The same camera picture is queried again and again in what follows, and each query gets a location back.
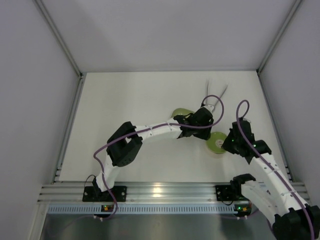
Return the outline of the green round lid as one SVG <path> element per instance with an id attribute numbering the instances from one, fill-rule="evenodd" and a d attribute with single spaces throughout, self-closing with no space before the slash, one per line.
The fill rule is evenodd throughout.
<path id="1" fill-rule="evenodd" d="M 206 147 L 214 154 L 224 154 L 226 151 L 222 148 L 222 145 L 226 138 L 227 135 L 223 132 L 211 132 L 210 138 L 205 142 Z"/>

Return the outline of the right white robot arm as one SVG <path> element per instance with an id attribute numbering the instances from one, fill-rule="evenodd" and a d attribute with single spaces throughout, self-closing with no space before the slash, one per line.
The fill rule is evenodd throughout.
<path id="1" fill-rule="evenodd" d="M 320 208 L 310 205 L 278 167 L 271 149 L 255 140 L 244 118 L 232 123 L 222 148 L 245 158 L 248 173 L 230 184 L 235 196 L 250 200 L 268 220 L 278 240 L 316 240 L 320 236 Z"/>

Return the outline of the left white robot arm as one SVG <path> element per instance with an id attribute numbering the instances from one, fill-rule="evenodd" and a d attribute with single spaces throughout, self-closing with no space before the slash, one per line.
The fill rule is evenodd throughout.
<path id="1" fill-rule="evenodd" d="M 204 105 L 194 113 L 176 115 L 165 122 L 135 126 L 123 123 L 107 140 L 105 162 L 100 162 L 101 172 L 92 182 L 94 199 L 108 198 L 121 168 L 131 164 L 145 143 L 194 136 L 208 140 L 214 123 L 214 106 Z"/>

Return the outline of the metal tongs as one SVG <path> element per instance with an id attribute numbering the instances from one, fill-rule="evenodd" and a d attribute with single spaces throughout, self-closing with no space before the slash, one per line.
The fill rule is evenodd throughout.
<path id="1" fill-rule="evenodd" d="M 208 78 L 206 80 L 205 96 L 216 95 L 221 99 L 224 93 L 226 92 L 227 88 L 228 88 L 227 83 L 219 80 L 215 81 L 212 78 Z M 218 99 L 212 96 L 208 97 L 204 101 L 206 105 L 212 105 L 212 106 L 216 106 L 218 102 L 219 102 Z"/>

